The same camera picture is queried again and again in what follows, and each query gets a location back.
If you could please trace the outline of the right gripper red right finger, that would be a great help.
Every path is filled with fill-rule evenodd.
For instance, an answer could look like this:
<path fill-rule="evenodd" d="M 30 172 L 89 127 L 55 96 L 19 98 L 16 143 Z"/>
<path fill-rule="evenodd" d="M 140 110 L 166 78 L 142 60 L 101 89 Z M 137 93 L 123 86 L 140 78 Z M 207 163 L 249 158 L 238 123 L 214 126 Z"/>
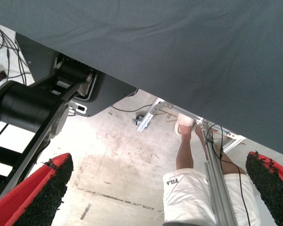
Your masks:
<path fill-rule="evenodd" d="M 246 170 L 275 223 L 283 226 L 283 166 L 255 151 L 248 153 Z"/>

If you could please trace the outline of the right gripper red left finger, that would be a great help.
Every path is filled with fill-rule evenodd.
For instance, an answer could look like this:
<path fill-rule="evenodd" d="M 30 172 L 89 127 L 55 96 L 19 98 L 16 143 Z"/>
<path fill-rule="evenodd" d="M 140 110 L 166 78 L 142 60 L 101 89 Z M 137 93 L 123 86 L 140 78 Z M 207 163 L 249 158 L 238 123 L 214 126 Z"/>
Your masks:
<path fill-rule="evenodd" d="M 69 153 L 45 162 L 0 199 L 0 226 L 50 226 L 73 169 Z"/>

